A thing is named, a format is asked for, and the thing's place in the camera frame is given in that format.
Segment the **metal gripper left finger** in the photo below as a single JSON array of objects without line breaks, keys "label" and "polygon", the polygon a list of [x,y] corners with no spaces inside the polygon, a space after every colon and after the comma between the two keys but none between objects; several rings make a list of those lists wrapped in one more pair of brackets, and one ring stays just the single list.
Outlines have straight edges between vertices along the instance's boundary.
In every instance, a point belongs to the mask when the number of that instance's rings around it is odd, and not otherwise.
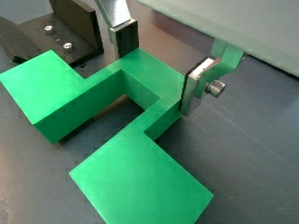
[{"label": "metal gripper left finger", "polygon": [[124,57],[138,47],[137,21],[132,19],[126,0],[94,0],[106,23],[116,56]]}]

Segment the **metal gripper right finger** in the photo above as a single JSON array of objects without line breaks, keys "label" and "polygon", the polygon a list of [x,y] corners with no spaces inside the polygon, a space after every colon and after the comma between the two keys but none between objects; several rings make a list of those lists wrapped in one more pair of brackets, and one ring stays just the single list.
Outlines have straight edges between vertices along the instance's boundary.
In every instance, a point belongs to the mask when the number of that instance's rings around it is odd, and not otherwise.
[{"label": "metal gripper right finger", "polygon": [[184,76],[180,111],[186,116],[201,102],[204,95],[220,97],[225,84],[220,77],[238,66],[244,52],[226,42],[214,39],[205,57]]}]

